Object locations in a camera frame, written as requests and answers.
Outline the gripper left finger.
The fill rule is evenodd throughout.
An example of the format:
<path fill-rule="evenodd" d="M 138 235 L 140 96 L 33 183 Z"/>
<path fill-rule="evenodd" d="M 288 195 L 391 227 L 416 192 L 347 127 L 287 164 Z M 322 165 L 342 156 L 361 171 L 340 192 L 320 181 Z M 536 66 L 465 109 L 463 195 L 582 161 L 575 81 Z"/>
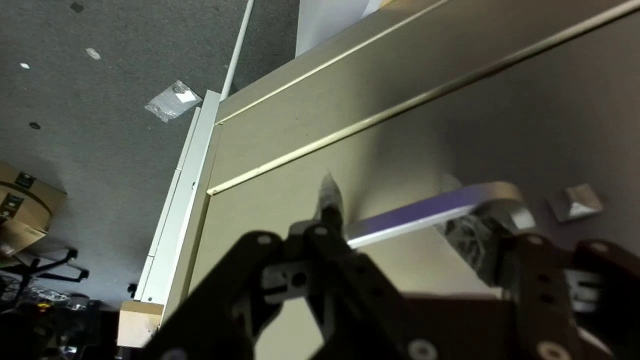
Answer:
<path fill-rule="evenodd" d="M 312 219 L 286 239 L 248 232 L 142 349 L 140 360 L 255 360 L 255 346 L 288 300 L 304 299 L 322 344 L 310 360 L 406 360 L 407 303 L 345 240 L 331 174 Z"/>

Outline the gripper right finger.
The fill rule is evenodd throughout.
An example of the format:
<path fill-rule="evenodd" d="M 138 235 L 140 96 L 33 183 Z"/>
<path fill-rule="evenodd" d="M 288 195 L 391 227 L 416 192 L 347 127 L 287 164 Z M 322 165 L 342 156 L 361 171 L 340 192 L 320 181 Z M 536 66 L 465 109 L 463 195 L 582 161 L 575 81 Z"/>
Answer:
<path fill-rule="evenodd" d="M 526 360 L 640 360 L 640 256 L 592 239 L 563 250 L 487 216 L 450 219 L 442 232 L 514 304 Z"/>

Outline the plain beige drawer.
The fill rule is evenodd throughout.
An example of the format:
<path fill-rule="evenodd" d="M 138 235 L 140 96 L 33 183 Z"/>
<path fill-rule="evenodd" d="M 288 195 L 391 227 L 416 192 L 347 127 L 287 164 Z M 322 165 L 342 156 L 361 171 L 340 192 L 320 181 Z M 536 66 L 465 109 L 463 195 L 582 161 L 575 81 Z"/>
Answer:
<path fill-rule="evenodd" d="M 222 101 L 214 195 L 640 9 L 640 0 L 393 0 Z"/>

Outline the wooden block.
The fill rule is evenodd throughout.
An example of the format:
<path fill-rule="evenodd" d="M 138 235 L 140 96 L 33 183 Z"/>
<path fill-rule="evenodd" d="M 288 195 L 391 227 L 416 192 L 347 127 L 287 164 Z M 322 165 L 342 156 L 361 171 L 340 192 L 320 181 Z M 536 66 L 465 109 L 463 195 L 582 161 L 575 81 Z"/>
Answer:
<path fill-rule="evenodd" d="M 119 309 L 117 346 L 142 348 L 158 330 L 163 305 L 127 300 Z"/>

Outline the black office chair base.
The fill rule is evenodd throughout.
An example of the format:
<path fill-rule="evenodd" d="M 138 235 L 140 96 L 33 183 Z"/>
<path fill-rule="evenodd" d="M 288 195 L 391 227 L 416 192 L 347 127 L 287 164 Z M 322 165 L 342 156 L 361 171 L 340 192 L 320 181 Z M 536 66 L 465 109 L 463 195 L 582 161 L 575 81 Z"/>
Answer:
<path fill-rule="evenodd" d="M 16 305 L 29 284 L 36 279 L 62 281 L 67 283 L 81 283 L 82 281 L 87 280 L 90 276 L 89 269 L 78 268 L 78 275 L 75 277 L 58 275 L 51 272 L 63 266 L 73 268 L 73 262 L 77 260 L 78 254 L 79 252 L 77 249 L 67 248 L 66 255 L 62 259 L 43 265 L 41 265 L 41 256 L 36 256 L 30 263 L 26 263 L 19 259 L 18 256 L 14 255 L 13 260 L 16 264 L 0 265 L 0 274 L 16 275 L 20 278 L 11 303 Z"/>

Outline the clear plastic wrapper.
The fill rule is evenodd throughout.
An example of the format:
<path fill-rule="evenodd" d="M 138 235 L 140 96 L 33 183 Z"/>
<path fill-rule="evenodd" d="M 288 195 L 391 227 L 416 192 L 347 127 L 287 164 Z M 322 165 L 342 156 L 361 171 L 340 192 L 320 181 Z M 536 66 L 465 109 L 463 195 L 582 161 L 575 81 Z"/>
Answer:
<path fill-rule="evenodd" d="M 201 102 L 201 96 L 190 89 L 182 80 L 176 80 L 172 85 L 149 100 L 144 109 L 158 117 L 162 122 L 168 123 L 182 116 L 183 113 Z"/>

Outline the cardboard box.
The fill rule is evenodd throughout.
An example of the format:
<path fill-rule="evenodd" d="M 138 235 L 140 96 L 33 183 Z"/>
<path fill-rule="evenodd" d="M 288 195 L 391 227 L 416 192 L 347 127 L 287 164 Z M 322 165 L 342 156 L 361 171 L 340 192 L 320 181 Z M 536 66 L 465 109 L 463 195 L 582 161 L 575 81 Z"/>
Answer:
<path fill-rule="evenodd" d="M 0 161 L 0 256 L 43 239 L 66 198 L 66 192 Z"/>

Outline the white pole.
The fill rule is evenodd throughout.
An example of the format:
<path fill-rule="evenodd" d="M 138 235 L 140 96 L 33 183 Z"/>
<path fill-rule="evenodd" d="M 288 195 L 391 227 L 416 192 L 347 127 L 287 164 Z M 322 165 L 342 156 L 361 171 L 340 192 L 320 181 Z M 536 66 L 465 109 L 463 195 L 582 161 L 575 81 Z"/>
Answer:
<path fill-rule="evenodd" d="M 240 59 L 240 54 L 242 52 L 243 42 L 245 39 L 246 31 L 249 27 L 250 16 L 253 11 L 255 0 L 247 0 L 246 7 L 243 13 L 243 17 L 240 23 L 240 28 L 238 30 L 237 38 L 234 44 L 233 52 L 231 53 L 230 63 L 227 68 L 227 73 L 225 76 L 224 84 L 222 85 L 220 102 L 226 100 L 228 98 L 231 87 L 233 84 L 234 75 L 238 66 L 238 62 Z"/>

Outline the white board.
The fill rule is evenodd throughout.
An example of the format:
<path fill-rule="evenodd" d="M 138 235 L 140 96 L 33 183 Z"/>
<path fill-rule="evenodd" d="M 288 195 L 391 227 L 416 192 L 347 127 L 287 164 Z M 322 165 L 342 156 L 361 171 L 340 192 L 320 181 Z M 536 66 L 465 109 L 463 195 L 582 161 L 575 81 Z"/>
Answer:
<path fill-rule="evenodd" d="M 393 0 L 299 0 L 295 57 L 299 57 Z"/>

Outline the white trim rail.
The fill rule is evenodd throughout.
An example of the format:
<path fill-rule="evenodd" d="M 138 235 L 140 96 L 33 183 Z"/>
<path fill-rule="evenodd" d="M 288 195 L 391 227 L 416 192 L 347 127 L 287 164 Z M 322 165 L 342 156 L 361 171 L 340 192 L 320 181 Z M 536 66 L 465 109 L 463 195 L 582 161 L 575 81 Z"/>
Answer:
<path fill-rule="evenodd" d="M 220 93 L 208 89 L 194 110 L 169 190 L 142 269 L 134 300 L 165 305 L 185 241 L 205 156 L 220 104 Z"/>

